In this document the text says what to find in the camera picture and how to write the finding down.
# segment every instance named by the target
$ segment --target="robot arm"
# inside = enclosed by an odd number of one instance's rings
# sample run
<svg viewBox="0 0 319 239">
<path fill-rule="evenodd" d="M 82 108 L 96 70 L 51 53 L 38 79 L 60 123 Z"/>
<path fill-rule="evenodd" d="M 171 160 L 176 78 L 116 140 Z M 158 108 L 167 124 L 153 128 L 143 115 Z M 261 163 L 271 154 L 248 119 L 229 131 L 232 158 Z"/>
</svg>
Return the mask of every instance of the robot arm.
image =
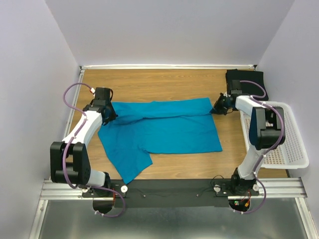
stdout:
<svg viewBox="0 0 319 239">
<path fill-rule="evenodd" d="M 68 142 L 73 138 L 67 151 L 67 157 L 73 155 L 73 162 L 66 162 L 67 175 L 72 184 L 88 185 L 97 187 L 110 187 L 110 177 L 106 172 L 91 169 L 87 153 L 87 146 L 94 132 L 102 125 L 116 118 L 115 111 L 111 104 L 111 89 L 96 88 L 94 99 L 83 111 L 80 121 L 72 132 L 61 142 L 54 142 L 50 147 L 51 180 L 55 183 L 66 183 L 63 169 L 63 151 Z"/>
<path fill-rule="evenodd" d="M 240 81 L 233 81 L 227 85 L 227 93 L 220 94 L 219 99 L 214 104 L 211 113 L 227 114 L 232 108 L 234 110 L 243 111 L 251 117 L 249 129 L 250 146 L 247 155 L 242 164 L 235 170 L 235 175 L 239 179 L 254 181 L 254 172 L 257 174 L 263 160 L 258 162 L 259 158 L 267 149 L 271 148 L 281 135 L 281 129 L 284 127 L 280 123 L 278 115 L 271 109 L 258 103 L 250 96 L 245 96 L 240 90 Z M 284 122 L 284 110 L 281 107 L 273 107 L 281 116 Z M 285 141 L 285 133 L 279 144 Z"/>
</svg>

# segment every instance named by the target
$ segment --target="white enclosure wall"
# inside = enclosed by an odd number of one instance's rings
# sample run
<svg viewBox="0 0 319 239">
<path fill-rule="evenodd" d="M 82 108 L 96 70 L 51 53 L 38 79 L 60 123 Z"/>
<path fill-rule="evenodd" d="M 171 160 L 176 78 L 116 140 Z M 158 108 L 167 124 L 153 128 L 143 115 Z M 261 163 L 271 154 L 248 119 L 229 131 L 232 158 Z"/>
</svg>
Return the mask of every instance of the white enclosure wall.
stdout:
<svg viewBox="0 0 319 239">
<path fill-rule="evenodd" d="M 301 131 L 310 165 L 302 176 L 312 215 L 319 227 L 319 1 L 296 0 L 266 50 L 258 70 L 265 72 L 270 100 L 288 103 Z"/>
<path fill-rule="evenodd" d="M 46 0 L 80 65 L 258 64 L 293 0 Z"/>
<path fill-rule="evenodd" d="M 24 239 L 79 67 L 44 0 L 1 0 L 0 32 L 0 238 Z"/>
</svg>

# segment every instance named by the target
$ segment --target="blue cloth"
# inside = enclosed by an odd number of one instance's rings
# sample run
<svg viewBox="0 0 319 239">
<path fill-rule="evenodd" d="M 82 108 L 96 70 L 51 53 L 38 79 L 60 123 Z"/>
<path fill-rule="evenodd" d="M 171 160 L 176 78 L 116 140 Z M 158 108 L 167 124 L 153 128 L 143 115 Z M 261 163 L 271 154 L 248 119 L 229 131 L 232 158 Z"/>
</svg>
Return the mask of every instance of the blue cloth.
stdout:
<svg viewBox="0 0 319 239">
<path fill-rule="evenodd" d="M 187 101 L 114 102 L 118 117 L 100 128 L 106 155 L 123 181 L 152 164 L 150 153 L 222 151 L 209 98 Z"/>
</svg>

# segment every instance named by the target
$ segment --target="perforated basket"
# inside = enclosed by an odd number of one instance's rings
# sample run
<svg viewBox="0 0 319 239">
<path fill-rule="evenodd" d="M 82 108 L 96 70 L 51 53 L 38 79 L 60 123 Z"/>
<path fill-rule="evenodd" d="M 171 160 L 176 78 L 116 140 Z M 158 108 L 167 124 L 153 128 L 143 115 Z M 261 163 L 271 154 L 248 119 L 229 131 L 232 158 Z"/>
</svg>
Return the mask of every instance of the perforated basket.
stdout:
<svg viewBox="0 0 319 239">
<path fill-rule="evenodd" d="M 297 169 L 306 168 L 309 165 L 309 159 L 301 138 L 293 111 L 290 106 L 280 102 L 267 102 L 271 106 L 280 106 L 284 109 L 285 114 L 285 142 L 273 150 L 268 157 L 266 157 L 262 167 L 263 168 L 277 168 L 277 169 Z M 240 112 L 240 119 L 243 128 L 246 149 L 249 148 L 249 125 L 250 116 Z"/>
</svg>

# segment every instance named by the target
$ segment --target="white knob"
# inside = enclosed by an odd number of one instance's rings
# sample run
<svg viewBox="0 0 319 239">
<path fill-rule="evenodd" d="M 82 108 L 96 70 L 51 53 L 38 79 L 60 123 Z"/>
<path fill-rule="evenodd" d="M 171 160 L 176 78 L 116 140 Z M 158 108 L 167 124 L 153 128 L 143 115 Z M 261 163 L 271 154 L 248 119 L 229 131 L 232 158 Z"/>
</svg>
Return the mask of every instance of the white knob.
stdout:
<svg viewBox="0 0 319 239">
<path fill-rule="evenodd" d="M 220 186 L 216 184 L 216 185 L 214 186 L 214 191 L 215 191 L 216 193 L 219 193 L 219 192 L 220 192 Z"/>
<path fill-rule="evenodd" d="M 257 184 L 254 184 L 253 190 L 254 190 L 255 192 L 258 192 L 258 191 L 259 191 L 259 186 L 258 186 Z"/>
<path fill-rule="evenodd" d="M 126 185 L 121 187 L 121 192 L 126 193 L 128 191 L 128 187 Z"/>
</svg>

